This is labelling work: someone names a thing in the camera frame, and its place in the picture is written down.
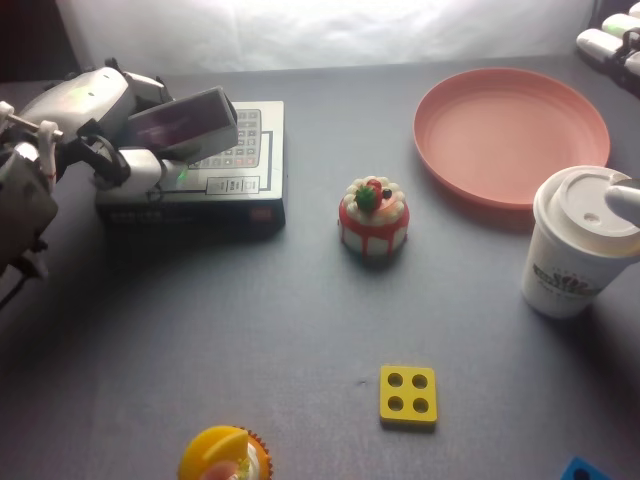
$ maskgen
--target pink plate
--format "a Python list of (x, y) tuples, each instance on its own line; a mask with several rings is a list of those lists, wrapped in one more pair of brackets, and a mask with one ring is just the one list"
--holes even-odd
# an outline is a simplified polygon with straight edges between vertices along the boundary
[(446, 186), (486, 205), (529, 209), (540, 185), (575, 165), (604, 166), (607, 126), (578, 92), (544, 75), (472, 70), (436, 85), (418, 106), (416, 146)]

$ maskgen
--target table surface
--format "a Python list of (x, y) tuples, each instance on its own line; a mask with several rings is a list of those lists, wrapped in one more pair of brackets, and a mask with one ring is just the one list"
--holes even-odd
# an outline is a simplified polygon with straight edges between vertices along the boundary
[[(529, 214), (467, 204), (415, 152), (420, 98), (482, 66), (575, 87), (610, 129), (609, 165), (640, 176), (640, 100), (575, 57), (166, 78), (176, 97), (221, 84), (233, 100), (284, 100), (287, 226), (262, 241), (118, 240), (96, 217), (90, 171), (69, 170), (50, 279), (0, 318), (0, 471), (171, 479), (195, 434), (233, 424), (261, 434), (282, 480), (557, 479), (574, 455), (640, 478), (640, 267), (579, 321), (537, 316), (519, 291)], [(20, 105), (37, 87), (0, 95)], [(388, 268), (338, 241), (338, 201), (369, 174), (411, 207)], [(435, 369), (435, 432), (381, 427), (383, 364)]]

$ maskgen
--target robotic hand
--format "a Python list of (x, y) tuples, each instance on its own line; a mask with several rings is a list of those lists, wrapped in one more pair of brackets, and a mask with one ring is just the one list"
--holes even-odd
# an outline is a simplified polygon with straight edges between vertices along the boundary
[(48, 88), (19, 115), (0, 102), (0, 275), (8, 265), (43, 276), (32, 253), (58, 207), (56, 182), (77, 162), (113, 195), (154, 188), (172, 165), (238, 143), (237, 115), (221, 87), (175, 101), (162, 81), (106, 66)]

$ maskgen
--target calculator keypad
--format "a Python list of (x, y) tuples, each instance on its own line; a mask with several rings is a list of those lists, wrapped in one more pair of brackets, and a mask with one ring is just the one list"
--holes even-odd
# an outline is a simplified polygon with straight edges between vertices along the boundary
[(205, 168), (253, 168), (260, 161), (260, 110), (238, 110), (238, 145), (213, 157), (189, 165), (190, 170)]

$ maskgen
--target white curtain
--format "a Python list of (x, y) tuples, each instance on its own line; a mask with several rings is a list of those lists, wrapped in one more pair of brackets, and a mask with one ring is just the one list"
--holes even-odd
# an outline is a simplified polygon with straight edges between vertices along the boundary
[(593, 0), (58, 0), (81, 63), (142, 74), (567, 53)]

